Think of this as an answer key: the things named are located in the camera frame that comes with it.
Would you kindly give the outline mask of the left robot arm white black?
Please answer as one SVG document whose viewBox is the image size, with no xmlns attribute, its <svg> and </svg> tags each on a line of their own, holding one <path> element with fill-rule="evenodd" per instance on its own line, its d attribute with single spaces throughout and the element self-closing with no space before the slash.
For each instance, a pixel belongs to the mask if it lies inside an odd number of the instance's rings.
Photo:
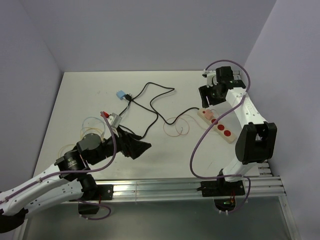
<svg viewBox="0 0 320 240">
<path fill-rule="evenodd" d="M 0 194 L 0 232 L 7 233 L 33 214 L 66 201 L 90 201 L 98 194 L 98 186 L 90 167 L 115 159 L 122 153 L 133 160 L 151 148 L 138 135 L 121 130 L 102 139 L 96 133 L 85 135 L 46 170 L 28 181 Z"/>
</svg>

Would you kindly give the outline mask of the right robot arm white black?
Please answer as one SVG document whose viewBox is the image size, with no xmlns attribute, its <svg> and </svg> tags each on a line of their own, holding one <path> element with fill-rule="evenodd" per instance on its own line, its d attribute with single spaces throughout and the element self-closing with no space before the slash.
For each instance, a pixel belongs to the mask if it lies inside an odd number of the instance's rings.
<svg viewBox="0 0 320 240">
<path fill-rule="evenodd" d="M 206 85 L 198 89 L 202 107 L 229 103 L 242 128 L 235 144 L 235 158 L 222 169 L 224 178 L 216 183 L 217 191 L 227 195 L 234 188 L 233 182 L 240 181 L 251 168 L 273 156 L 277 126 L 260 115 L 248 95 L 249 86 L 238 71 L 222 66 L 204 70 L 202 75 L 206 78 Z"/>
</svg>

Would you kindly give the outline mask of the pink charger plug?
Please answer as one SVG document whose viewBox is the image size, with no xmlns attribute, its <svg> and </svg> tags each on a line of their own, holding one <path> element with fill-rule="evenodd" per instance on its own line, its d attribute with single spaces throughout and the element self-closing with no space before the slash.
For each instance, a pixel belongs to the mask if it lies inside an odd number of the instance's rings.
<svg viewBox="0 0 320 240">
<path fill-rule="evenodd" d="M 204 117 L 209 121 L 214 117 L 214 113 L 210 109 L 207 109 L 203 114 Z"/>
</svg>

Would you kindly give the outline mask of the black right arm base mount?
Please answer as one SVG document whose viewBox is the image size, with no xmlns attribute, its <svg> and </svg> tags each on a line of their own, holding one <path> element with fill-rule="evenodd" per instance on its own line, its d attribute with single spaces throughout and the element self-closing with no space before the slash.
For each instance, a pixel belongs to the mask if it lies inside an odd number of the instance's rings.
<svg viewBox="0 0 320 240">
<path fill-rule="evenodd" d="M 214 205 L 218 211 L 226 212 L 233 211 L 236 208 L 236 197 L 245 195 L 245 187 L 243 182 L 227 182 L 223 178 L 202 181 L 200 187 L 196 189 L 201 192 L 202 197 L 223 197 L 222 199 L 214 200 Z"/>
</svg>

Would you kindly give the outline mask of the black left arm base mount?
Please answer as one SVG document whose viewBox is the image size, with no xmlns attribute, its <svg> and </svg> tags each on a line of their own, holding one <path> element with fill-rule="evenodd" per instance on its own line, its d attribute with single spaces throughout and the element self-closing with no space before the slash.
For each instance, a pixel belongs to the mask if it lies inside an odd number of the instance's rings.
<svg viewBox="0 0 320 240">
<path fill-rule="evenodd" d="M 97 221 L 107 218 L 111 214 L 111 208 L 106 206 L 103 201 L 111 201 L 113 199 L 114 186 L 112 184 L 101 184 L 89 194 L 90 198 L 82 197 L 78 201 L 78 214 L 81 218 L 91 221 Z M 94 217 L 100 209 L 107 209 L 105 216 Z"/>
</svg>

